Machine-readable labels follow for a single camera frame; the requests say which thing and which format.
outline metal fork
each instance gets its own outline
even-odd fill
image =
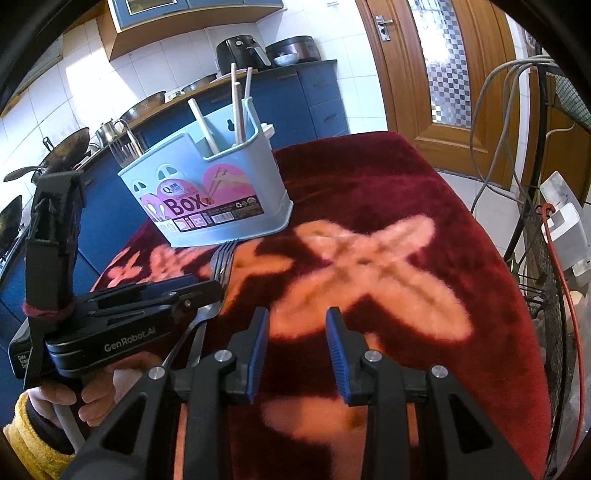
[[[210,276],[210,280],[217,280],[222,285],[222,299],[217,301],[216,303],[212,303],[211,305],[205,305],[197,310],[197,314],[193,321],[189,324],[187,329],[183,332],[180,340],[174,345],[173,349],[167,355],[166,359],[162,363],[164,368],[170,368],[174,360],[176,359],[180,349],[183,347],[184,343],[187,341],[187,338],[191,335],[191,333],[195,330],[195,327],[199,325],[197,329],[197,333],[195,334],[195,338],[193,339],[193,344],[191,346],[191,352],[189,355],[189,361],[187,362],[187,366],[189,362],[193,363],[194,358],[197,358],[195,364],[198,364],[201,358],[201,349],[203,348],[203,339],[205,336],[205,327],[206,321],[214,318],[220,313],[223,301],[226,297],[226,291],[228,289],[228,283],[230,282],[230,274],[232,272],[232,263],[234,260],[234,251],[236,250],[236,246],[238,245],[237,240],[233,240],[231,242],[226,242],[223,245],[219,246],[217,250],[213,253],[211,260],[209,261],[209,266],[212,269],[212,275]]]

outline chopstick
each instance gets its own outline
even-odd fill
[[[236,81],[236,64],[232,63],[232,110],[234,114],[234,140],[236,145],[244,142],[244,116],[240,82]]]
[[[251,95],[251,83],[252,83],[252,67],[248,67],[246,71],[246,86],[244,87],[244,98],[248,98]]]
[[[191,98],[187,103],[189,104],[189,107],[193,112],[193,115],[195,116],[195,120],[197,120],[199,127],[201,127],[201,130],[203,131],[203,135],[205,135],[205,140],[207,140],[209,148],[212,149],[214,155],[217,155],[218,153],[220,153],[220,149],[218,148],[217,143],[213,138],[213,134],[207,126],[207,123],[205,123],[205,117],[201,113],[199,105],[197,104],[194,98]]]

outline rice cooker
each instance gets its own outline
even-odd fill
[[[300,56],[298,63],[321,60],[320,52],[314,39],[308,35],[286,38],[267,47],[267,56],[270,59],[297,53]]]

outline mosaic glass panel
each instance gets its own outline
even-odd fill
[[[433,122],[470,128],[470,83],[451,0],[408,0],[427,65]]]

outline door handle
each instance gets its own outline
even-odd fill
[[[383,15],[376,15],[375,16],[375,24],[378,27],[379,36],[382,37],[382,41],[390,41],[390,34],[388,33],[388,29],[386,25],[393,24],[394,20],[384,20]]]

